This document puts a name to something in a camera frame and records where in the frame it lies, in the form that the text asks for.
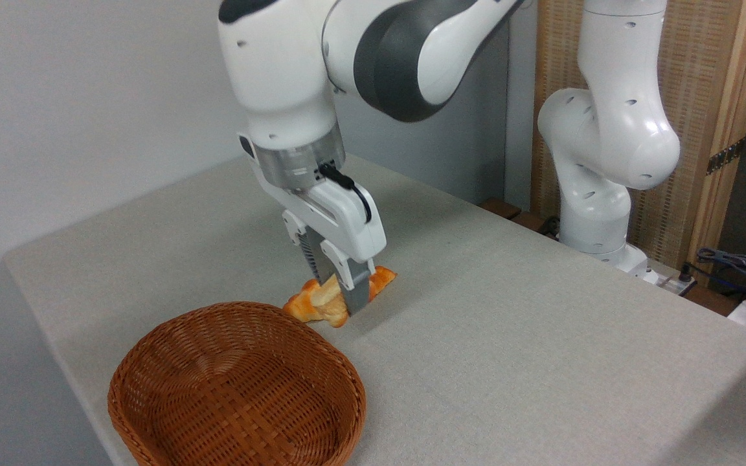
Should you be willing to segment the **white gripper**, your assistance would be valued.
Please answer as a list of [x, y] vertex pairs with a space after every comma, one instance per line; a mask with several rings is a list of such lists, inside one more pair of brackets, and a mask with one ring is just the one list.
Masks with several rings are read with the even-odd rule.
[[286, 209], [282, 220], [288, 235], [302, 251], [317, 283], [324, 284], [335, 276], [350, 315], [364, 309], [370, 301], [370, 278], [375, 272], [371, 259], [386, 245], [384, 227], [369, 192], [359, 183], [345, 188], [317, 168], [310, 170], [317, 175], [311, 188], [279, 188], [267, 180], [269, 169], [258, 161], [251, 139], [242, 133], [238, 138], [251, 158], [258, 184]]

